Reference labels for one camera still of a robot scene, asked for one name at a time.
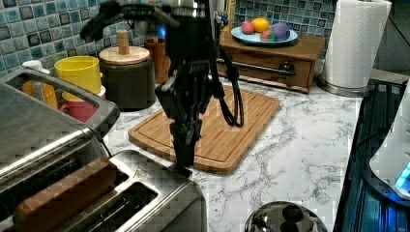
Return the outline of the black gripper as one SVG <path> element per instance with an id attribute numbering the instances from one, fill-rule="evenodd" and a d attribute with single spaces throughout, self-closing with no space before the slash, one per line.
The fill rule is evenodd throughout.
<path id="1" fill-rule="evenodd" d="M 221 83 L 209 77 L 209 70 L 209 62 L 205 60 L 183 62 L 155 90 L 166 116 L 174 121 L 170 131 L 178 170 L 193 164 L 193 150 L 202 129 L 199 115 L 206 111 L 211 97 L 224 96 Z"/>

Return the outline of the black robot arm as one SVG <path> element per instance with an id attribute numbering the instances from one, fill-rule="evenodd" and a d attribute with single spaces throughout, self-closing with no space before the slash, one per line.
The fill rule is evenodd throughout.
<path id="1" fill-rule="evenodd" d="M 224 97 L 216 68 L 217 45 L 210 2 L 170 0 L 157 7 L 107 0 L 83 27 L 80 38 L 97 41 L 103 37 L 105 27 L 122 19 L 129 25 L 142 20 L 165 23 L 165 54 L 171 65 L 168 80 L 159 85 L 155 93 L 163 111 L 172 120 L 175 167 L 179 170 L 190 167 L 200 138 L 200 115 L 206 111 L 211 98 Z"/>

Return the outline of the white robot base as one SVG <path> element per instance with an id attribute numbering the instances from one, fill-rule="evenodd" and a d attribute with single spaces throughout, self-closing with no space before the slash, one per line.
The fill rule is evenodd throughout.
<path id="1" fill-rule="evenodd" d="M 401 99 L 395 119 L 382 145 L 369 161 L 375 176 L 402 199 L 408 200 L 410 162 L 410 86 Z"/>

